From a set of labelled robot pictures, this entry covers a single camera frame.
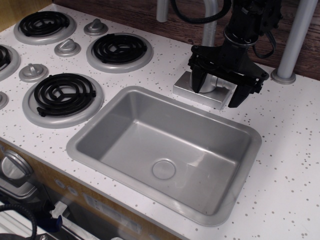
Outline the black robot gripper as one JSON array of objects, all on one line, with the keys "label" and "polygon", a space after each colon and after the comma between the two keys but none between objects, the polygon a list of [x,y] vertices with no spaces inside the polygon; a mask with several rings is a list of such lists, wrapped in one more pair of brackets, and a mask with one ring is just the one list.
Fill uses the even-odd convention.
[{"label": "black robot gripper", "polygon": [[223,35],[224,42],[221,46],[194,45],[191,48],[191,88],[195,93],[208,93],[208,74],[236,84],[228,107],[237,108],[250,94],[261,91],[269,74],[248,55],[248,49],[254,47],[259,39],[258,32],[225,29]]}]

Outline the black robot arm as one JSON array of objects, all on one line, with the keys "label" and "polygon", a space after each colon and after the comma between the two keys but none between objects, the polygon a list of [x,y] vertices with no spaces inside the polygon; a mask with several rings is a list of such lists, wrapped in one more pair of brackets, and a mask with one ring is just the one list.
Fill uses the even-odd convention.
[{"label": "black robot arm", "polygon": [[260,36],[267,36],[276,47],[271,33],[282,19],[281,1],[278,0],[226,0],[219,17],[232,7],[229,23],[224,28],[221,46],[194,45],[189,59],[191,88],[201,91],[207,75],[213,75],[236,85],[228,104],[237,108],[250,94],[259,93],[269,74],[257,66],[248,56]]}]

